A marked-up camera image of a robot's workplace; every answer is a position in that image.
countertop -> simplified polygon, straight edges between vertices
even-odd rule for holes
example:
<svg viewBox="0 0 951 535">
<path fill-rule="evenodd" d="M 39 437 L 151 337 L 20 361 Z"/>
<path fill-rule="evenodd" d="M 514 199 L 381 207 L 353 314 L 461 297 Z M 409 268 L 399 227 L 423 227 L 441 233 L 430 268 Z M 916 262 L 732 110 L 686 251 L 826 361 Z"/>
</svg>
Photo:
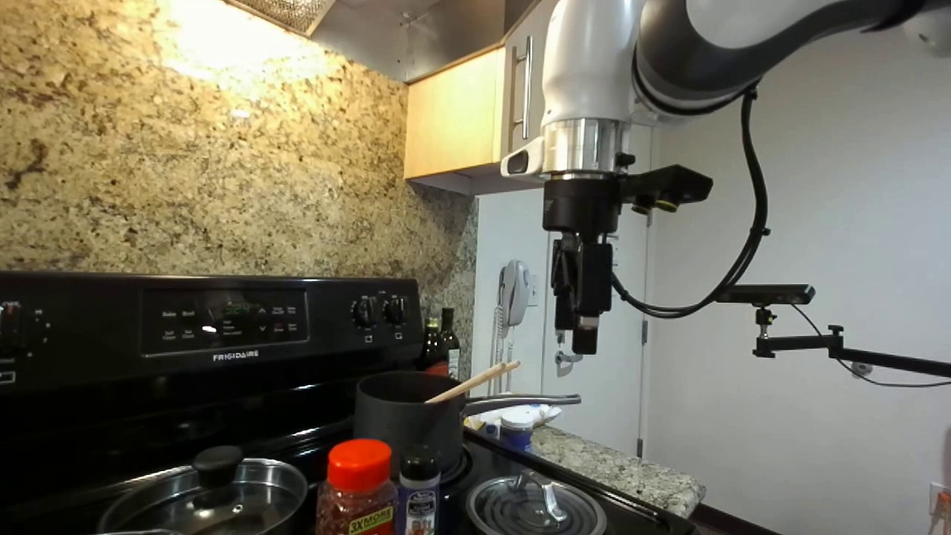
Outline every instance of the countertop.
<svg viewBox="0 0 951 535">
<path fill-rule="evenodd" d="M 677 516 L 689 516 L 705 496 L 705 488 L 689 476 L 681 476 L 658 464 L 644 464 L 634 455 L 620 455 L 615 447 L 566 434 L 549 424 L 534 427 L 531 455 L 573 468 L 579 476 L 588 476 L 607 488 L 615 488 Z"/>
</svg>

black stove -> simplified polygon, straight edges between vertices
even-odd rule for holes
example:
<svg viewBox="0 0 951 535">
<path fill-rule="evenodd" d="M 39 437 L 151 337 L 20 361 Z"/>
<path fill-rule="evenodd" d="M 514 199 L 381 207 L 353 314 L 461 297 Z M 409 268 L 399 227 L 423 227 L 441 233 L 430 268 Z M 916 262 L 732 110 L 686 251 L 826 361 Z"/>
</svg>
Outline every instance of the black stove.
<svg viewBox="0 0 951 535">
<path fill-rule="evenodd" d="M 0 532 L 96 532 L 141 476 L 219 443 L 295 464 L 314 492 L 357 381 L 409 367 L 418 345 L 409 279 L 0 274 Z M 511 473 L 579 488 L 615 535 L 693 532 L 490 437 L 464 452 L 442 532 L 478 532 L 466 492 Z"/>
</svg>

kitchen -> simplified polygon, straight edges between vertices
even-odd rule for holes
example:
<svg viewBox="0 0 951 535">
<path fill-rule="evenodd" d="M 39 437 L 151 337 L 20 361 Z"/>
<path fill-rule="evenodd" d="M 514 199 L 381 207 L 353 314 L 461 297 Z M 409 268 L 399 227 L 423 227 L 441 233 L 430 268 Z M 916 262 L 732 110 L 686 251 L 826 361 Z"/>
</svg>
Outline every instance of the kitchen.
<svg viewBox="0 0 951 535">
<path fill-rule="evenodd" d="M 4 269 L 412 275 L 472 337 L 481 199 L 404 186 L 404 86 L 203 8 L 0 5 Z M 802 49 L 765 82 L 754 128 L 777 207 L 748 279 L 818 284 L 806 312 L 861 346 L 943 360 L 949 76 L 883 34 Z M 658 216 L 652 297 L 689 300 L 733 254 L 733 205 L 748 205 L 727 181 L 745 177 L 733 140 L 733 110 L 647 140 L 653 162 L 717 177 L 711 201 Z M 782 312 L 777 330 L 806 323 Z M 653 323 L 647 459 L 779 532 L 924 532 L 927 485 L 951 482 L 949 389 L 864 386 L 823 352 L 760 361 L 751 342 L 744 306 Z"/>
</svg>

pot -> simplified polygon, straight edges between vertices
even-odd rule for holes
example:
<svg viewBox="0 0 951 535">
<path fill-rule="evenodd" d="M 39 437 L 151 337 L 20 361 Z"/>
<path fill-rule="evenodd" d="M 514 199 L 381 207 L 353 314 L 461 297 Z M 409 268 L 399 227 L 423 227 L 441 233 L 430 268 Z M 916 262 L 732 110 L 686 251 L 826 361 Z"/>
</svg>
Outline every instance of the pot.
<svg viewBox="0 0 951 535">
<path fill-rule="evenodd" d="M 243 458 L 234 444 L 197 455 L 191 465 L 142 476 L 142 488 L 117 499 L 97 535 L 288 535 L 302 532 L 308 488 L 300 468 L 271 458 Z"/>
<path fill-rule="evenodd" d="M 423 372 L 390 372 L 359 381 L 353 434 L 378 437 L 392 444 L 392 464 L 404 455 L 426 452 L 453 473 L 464 452 L 464 415 L 514 403 L 579 403 L 579 395 L 488 395 L 448 398 L 426 403 L 426 398 L 453 389 L 457 381 Z"/>
</svg>

black cable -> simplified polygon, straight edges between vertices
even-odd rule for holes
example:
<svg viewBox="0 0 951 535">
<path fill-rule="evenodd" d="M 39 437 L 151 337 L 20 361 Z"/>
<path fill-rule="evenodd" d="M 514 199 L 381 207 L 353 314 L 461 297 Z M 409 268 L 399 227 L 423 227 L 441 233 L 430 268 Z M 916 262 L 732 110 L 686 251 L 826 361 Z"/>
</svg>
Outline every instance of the black cable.
<svg viewBox="0 0 951 535">
<path fill-rule="evenodd" d="M 793 302 L 793 309 L 806 318 L 806 323 L 823 336 L 823 330 Z M 857 372 L 857 366 L 848 366 L 845 360 L 834 360 L 842 367 L 848 367 L 857 381 L 873 382 L 873 386 L 885 386 L 885 389 L 938 389 L 938 386 L 951 386 L 951 381 L 937 381 L 937 382 L 889 382 L 889 381 L 870 381 L 864 373 Z"/>
<path fill-rule="evenodd" d="M 751 265 L 765 233 L 766 233 L 766 220 L 771 220 L 771 196 L 766 196 L 766 181 L 765 181 L 765 170 L 760 161 L 754 155 L 751 146 L 751 131 L 748 131 L 748 116 L 751 116 L 751 100 L 759 98 L 754 86 L 744 92 L 744 107 L 741 107 L 741 123 L 744 123 L 744 155 L 745 155 L 745 165 L 748 165 L 748 181 L 751 181 L 751 192 L 754 192 L 754 213 L 751 213 L 751 226 L 745 233 L 744 250 L 736 251 L 733 265 L 727 268 L 727 274 L 720 279 L 720 284 L 699 302 L 693 306 L 653 306 L 653 302 L 641 302 L 635 300 L 623 281 L 619 279 L 619 274 L 613 274 L 613 288 L 619 290 L 619 297 L 623 302 L 631 302 L 634 309 L 652 314 L 652 318 L 686 318 L 705 306 L 711 306 L 717 300 L 717 293 L 723 288 L 732 288 L 741 281 L 741 275 L 745 274 L 745 268 Z"/>
</svg>

